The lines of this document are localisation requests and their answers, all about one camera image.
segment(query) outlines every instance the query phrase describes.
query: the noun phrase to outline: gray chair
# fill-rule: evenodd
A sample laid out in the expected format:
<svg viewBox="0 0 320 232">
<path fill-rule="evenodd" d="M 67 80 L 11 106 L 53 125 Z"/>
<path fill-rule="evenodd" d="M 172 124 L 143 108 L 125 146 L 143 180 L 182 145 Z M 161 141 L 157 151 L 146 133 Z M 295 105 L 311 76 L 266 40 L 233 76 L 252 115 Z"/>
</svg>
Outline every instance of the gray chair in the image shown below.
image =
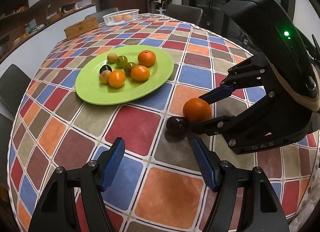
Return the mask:
<svg viewBox="0 0 320 232">
<path fill-rule="evenodd" d="M 12 64 L 0 78 L 0 101 L 13 116 L 16 115 L 24 93 L 31 79 L 16 65 Z"/>
<path fill-rule="evenodd" d="M 190 6 L 170 4 L 164 14 L 177 20 L 199 25 L 203 10 Z"/>
<path fill-rule="evenodd" d="M 97 17 L 98 23 L 100 24 L 100 23 L 104 22 L 103 16 L 109 15 L 111 13 L 118 12 L 118 11 L 119 11 L 118 8 L 105 9 L 105 10 L 90 14 L 90 15 L 86 16 L 84 19 L 89 19 L 91 17 Z"/>
<path fill-rule="evenodd" d="M 7 155 L 13 122 L 0 114 L 0 186 L 7 189 Z"/>
</svg>

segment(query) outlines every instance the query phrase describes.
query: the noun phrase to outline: chair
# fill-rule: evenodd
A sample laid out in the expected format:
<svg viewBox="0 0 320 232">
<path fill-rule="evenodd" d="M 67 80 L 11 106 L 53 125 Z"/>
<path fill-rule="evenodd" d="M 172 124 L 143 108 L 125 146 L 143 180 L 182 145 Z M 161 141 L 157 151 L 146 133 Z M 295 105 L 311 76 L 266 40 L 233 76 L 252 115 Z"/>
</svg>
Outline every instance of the chair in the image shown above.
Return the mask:
<svg viewBox="0 0 320 232">
<path fill-rule="evenodd" d="M 97 17 L 98 23 L 100 24 L 100 23 L 104 22 L 103 16 L 114 13 L 114 12 L 118 12 L 118 11 L 119 11 L 118 8 L 105 9 L 105 10 L 90 14 L 90 15 L 86 16 L 84 19 L 89 19 L 91 17 Z"/>
<path fill-rule="evenodd" d="M 170 4 L 164 14 L 177 20 L 199 25 L 203 10 L 190 6 Z"/>
<path fill-rule="evenodd" d="M 7 155 L 13 122 L 0 114 L 0 186 L 7 189 Z"/>
<path fill-rule="evenodd" d="M 0 101 L 13 116 L 16 115 L 24 93 L 31 79 L 16 65 L 12 64 L 0 78 Z"/>
</svg>

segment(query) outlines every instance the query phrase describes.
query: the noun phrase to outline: basket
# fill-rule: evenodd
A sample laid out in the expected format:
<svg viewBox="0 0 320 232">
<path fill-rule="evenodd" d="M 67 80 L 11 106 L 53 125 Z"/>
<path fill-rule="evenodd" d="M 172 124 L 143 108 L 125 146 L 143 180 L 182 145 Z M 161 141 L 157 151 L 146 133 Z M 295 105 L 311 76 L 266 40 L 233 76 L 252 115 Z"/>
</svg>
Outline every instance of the basket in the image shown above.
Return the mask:
<svg viewBox="0 0 320 232">
<path fill-rule="evenodd" d="M 103 19 L 106 26 L 116 26 L 137 20 L 138 14 L 138 9 L 129 9 L 105 15 Z"/>
<path fill-rule="evenodd" d="M 69 40 L 97 28 L 97 17 L 92 17 L 67 27 L 64 32 L 66 33 L 67 40 Z"/>
<path fill-rule="evenodd" d="M 59 13 L 57 13 L 56 15 L 53 15 L 50 19 L 48 19 L 48 20 L 47 20 L 47 23 L 49 24 L 49 23 L 51 23 L 51 22 L 54 22 L 55 20 L 61 18 L 61 16 L 62 16 L 62 13 L 59 12 Z"/>
</svg>

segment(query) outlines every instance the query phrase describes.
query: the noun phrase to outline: colorful tablecloth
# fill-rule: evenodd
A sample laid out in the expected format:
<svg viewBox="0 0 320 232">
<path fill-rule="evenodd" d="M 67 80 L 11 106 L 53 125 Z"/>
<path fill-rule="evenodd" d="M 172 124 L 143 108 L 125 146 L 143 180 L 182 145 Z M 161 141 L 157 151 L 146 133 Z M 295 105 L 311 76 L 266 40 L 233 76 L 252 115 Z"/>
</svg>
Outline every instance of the colorful tablecloth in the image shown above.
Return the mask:
<svg viewBox="0 0 320 232">
<path fill-rule="evenodd" d="M 90 60 L 112 48 L 137 44 L 163 48 L 172 56 L 174 71 L 161 88 L 114 106 L 78 98 L 75 80 Z M 57 166 L 79 168 L 120 136 L 125 155 L 113 185 L 103 193 L 116 230 L 201 231 L 216 194 L 205 186 L 188 139 L 167 136 L 165 122 L 182 115 L 188 99 L 219 86 L 228 68 L 250 56 L 209 31 L 151 14 L 58 43 L 32 80 L 12 130 L 8 187 L 21 230 L 28 230 L 39 195 Z M 238 115 L 264 95 L 260 87 L 237 90 L 213 106 L 213 115 Z M 303 206 L 301 199 L 308 196 L 319 163 L 319 132 L 294 145 L 246 155 L 235 155 L 220 135 L 201 137 L 236 167 L 262 167 L 287 218 Z M 238 190 L 231 231 L 237 226 L 242 192 Z M 82 232 L 88 231 L 79 189 L 76 206 Z"/>
</svg>

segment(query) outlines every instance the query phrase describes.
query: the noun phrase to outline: white plastic basket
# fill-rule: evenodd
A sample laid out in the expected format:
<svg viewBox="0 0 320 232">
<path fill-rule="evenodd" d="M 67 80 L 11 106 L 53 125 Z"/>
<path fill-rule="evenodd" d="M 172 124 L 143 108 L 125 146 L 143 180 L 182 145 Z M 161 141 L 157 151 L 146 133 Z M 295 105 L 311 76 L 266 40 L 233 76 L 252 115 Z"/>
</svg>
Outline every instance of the white plastic basket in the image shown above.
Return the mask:
<svg viewBox="0 0 320 232">
<path fill-rule="evenodd" d="M 105 15 L 103 19 L 106 26 L 116 26 L 137 20 L 138 14 L 138 9 L 129 9 Z"/>
</svg>

